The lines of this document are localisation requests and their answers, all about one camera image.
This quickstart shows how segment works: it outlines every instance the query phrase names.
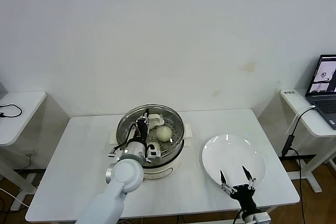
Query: white table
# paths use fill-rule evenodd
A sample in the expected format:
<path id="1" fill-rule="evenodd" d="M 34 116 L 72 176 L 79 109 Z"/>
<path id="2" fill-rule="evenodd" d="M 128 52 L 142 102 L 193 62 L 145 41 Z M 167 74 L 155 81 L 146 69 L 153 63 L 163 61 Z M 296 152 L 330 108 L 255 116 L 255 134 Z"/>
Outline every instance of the white table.
<path id="1" fill-rule="evenodd" d="M 311 106 L 311 103 L 305 98 L 306 89 L 284 89 L 280 91 L 281 96 L 291 107 L 291 109 L 296 114 L 300 109 Z M 325 121 L 325 119 L 316 111 L 312 110 L 304 114 L 300 119 L 307 130 L 315 137 L 336 137 L 336 130 Z M 336 169 L 335 163 L 332 159 L 335 157 L 336 153 L 336 139 L 333 141 L 333 145 L 321 145 L 316 156 L 309 162 L 305 163 L 301 161 L 302 166 L 302 178 L 308 180 L 311 188 L 315 193 L 322 192 L 322 188 L 314 178 L 312 171 L 315 170 L 319 165 L 328 160 L 331 165 Z M 288 173 L 291 179 L 299 179 L 299 172 Z"/>
<path id="2" fill-rule="evenodd" d="M 258 146 L 266 161 L 266 177 L 254 200 L 260 208 L 297 203 L 300 198 L 250 109 L 180 112 L 190 123 L 193 143 L 182 151 L 181 166 L 168 177 L 145 180 L 124 202 L 122 218 L 196 214 L 240 209 L 206 174 L 203 145 L 213 136 L 232 133 Z M 121 115 L 72 118 L 55 150 L 26 215 L 30 222 L 73 221 L 106 187 L 111 163 L 110 132 Z"/>
<path id="3" fill-rule="evenodd" d="M 22 109 L 22 114 L 16 118 L 0 118 L 0 147 L 12 145 L 32 118 L 38 107 L 46 97 L 45 92 L 13 92 L 0 93 L 0 105 L 15 104 Z M 12 106 L 0 108 L 5 115 L 15 115 L 19 113 L 17 108 Z M 31 184 L 36 174 L 32 173 L 23 179 L 19 174 L 13 171 L 0 157 L 0 174 L 20 187 L 22 190 L 17 198 L 23 201 L 26 195 L 34 194 L 36 188 Z M 11 210 L 18 210 L 20 203 L 14 201 Z"/>

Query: white bowl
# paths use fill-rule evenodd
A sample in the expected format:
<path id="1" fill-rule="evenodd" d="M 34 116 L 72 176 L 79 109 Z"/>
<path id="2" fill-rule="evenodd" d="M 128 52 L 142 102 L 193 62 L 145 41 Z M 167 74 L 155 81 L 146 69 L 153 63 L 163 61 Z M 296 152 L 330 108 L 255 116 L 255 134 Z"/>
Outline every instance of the white bowl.
<path id="1" fill-rule="evenodd" d="M 222 170 L 226 182 L 231 186 L 248 184 L 242 166 L 256 178 L 257 187 L 265 177 L 266 164 L 262 153 L 246 139 L 231 134 L 215 136 L 203 147 L 202 161 L 205 170 L 219 185 Z"/>

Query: wooden floor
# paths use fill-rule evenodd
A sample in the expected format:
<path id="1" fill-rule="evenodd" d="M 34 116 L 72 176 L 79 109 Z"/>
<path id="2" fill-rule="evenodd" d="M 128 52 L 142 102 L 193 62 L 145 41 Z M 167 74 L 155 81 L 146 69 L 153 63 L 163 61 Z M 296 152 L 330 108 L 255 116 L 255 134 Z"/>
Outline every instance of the wooden floor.
<path id="1" fill-rule="evenodd" d="M 298 166 L 294 161 L 286 161 L 283 163 L 286 170 L 291 172 L 297 170 Z M 303 204 L 305 209 L 306 224 L 332 224 L 336 223 L 336 172 L 329 165 L 321 165 L 313 174 L 322 187 L 322 193 L 314 193 L 306 180 L 302 181 L 303 191 Z M 35 182 L 38 185 L 42 174 L 38 174 Z M 299 191 L 299 181 L 293 182 L 296 189 Z M 16 195 L 18 188 L 11 182 L 4 179 L 0 182 L 0 187 L 7 190 L 9 193 Z M 3 198 L 5 203 L 5 211 L 8 211 L 13 199 L 0 191 L 0 197 Z M 30 204 L 32 196 L 27 197 L 26 204 Z M 3 204 L 0 202 L 0 210 L 3 209 Z M 27 209 L 23 209 L 15 214 L 2 213 L 0 215 L 0 224 L 22 224 L 28 223 L 24 219 Z M 199 215 L 184 215 L 186 223 L 201 222 L 201 221 L 213 221 L 223 219 L 233 219 L 236 212 L 214 212 L 208 214 Z M 303 223 L 301 215 L 301 204 L 295 204 L 291 206 L 278 207 L 270 214 L 272 223 L 278 224 L 300 224 Z M 141 219 L 131 219 L 123 222 L 124 224 L 141 224 Z M 173 224 L 184 223 L 181 216 L 177 219 L 177 216 L 155 217 L 155 218 L 143 218 L 143 224 Z"/>

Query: laptop keyboard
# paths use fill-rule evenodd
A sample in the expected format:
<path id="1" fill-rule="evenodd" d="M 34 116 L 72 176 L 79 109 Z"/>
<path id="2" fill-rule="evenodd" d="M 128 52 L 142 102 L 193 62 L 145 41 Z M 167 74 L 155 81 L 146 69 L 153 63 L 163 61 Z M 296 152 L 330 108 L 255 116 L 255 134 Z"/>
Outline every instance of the laptop keyboard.
<path id="1" fill-rule="evenodd" d="M 314 103 L 324 114 L 336 113 L 336 100 L 319 100 Z"/>

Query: laptop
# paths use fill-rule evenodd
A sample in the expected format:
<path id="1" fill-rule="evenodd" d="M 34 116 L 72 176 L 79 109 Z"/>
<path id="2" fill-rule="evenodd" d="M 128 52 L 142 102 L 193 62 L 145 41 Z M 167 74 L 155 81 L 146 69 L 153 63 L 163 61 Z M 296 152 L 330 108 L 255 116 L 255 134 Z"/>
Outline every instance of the laptop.
<path id="1" fill-rule="evenodd" d="M 336 130 L 336 55 L 321 55 L 306 99 Z"/>

